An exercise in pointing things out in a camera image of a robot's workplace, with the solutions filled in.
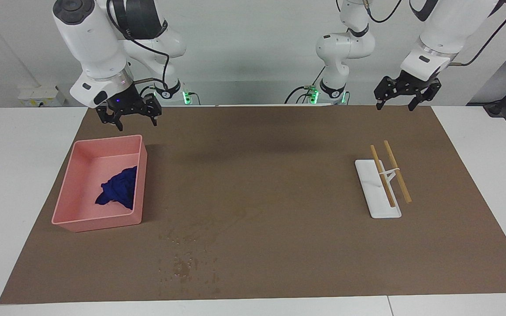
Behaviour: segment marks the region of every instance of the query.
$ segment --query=white electrical box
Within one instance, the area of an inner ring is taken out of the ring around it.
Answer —
[[[22,89],[18,99],[24,106],[37,108],[64,106],[66,100],[64,94],[55,86]]]

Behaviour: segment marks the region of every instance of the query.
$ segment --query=wooden stick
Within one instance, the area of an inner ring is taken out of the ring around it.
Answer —
[[[388,202],[390,203],[390,207],[395,208],[394,197],[390,192],[390,188],[388,187],[388,181],[386,180],[386,176],[382,173],[384,169],[380,164],[380,160],[378,159],[378,153],[376,152],[376,148],[374,145],[370,145],[370,150],[372,150],[372,157],[374,157],[374,164],[376,164],[376,169],[380,174],[380,180],[382,181],[382,186],[384,186],[384,190],[386,191],[386,196],[388,197]]]
[[[388,151],[388,156],[390,157],[390,162],[394,168],[399,168],[398,162],[395,161],[394,153],[392,152],[392,148],[390,147],[390,143],[387,140],[384,140],[384,145],[386,146],[386,150]],[[403,176],[401,175],[401,171],[399,169],[395,170],[396,178],[398,179],[399,186],[401,187],[401,192],[403,193],[403,198],[405,198],[406,203],[411,203],[412,199],[409,195],[409,190],[407,190],[407,186],[405,185],[405,181],[403,180]]]

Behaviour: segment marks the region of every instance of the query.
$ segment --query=brown table surface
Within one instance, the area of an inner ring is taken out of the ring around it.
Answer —
[[[0,304],[506,292],[506,237],[430,108],[165,108],[143,222],[51,224],[62,166]],[[372,219],[354,161],[389,140],[414,200]]]

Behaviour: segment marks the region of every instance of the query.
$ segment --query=dark blue towel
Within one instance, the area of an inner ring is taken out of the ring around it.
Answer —
[[[125,208],[134,205],[134,188],[136,186],[136,167],[123,170],[113,176],[107,183],[101,184],[103,193],[95,201],[96,204],[105,205],[110,201],[120,202]]]

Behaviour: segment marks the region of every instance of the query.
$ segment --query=pink plastic container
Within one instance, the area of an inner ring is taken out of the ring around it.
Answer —
[[[142,222],[146,162],[147,152],[141,135],[77,141],[52,224],[72,232],[139,224]],[[101,184],[133,166],[138,166],[133,210],[119,202],[95,204],[102,192]]]

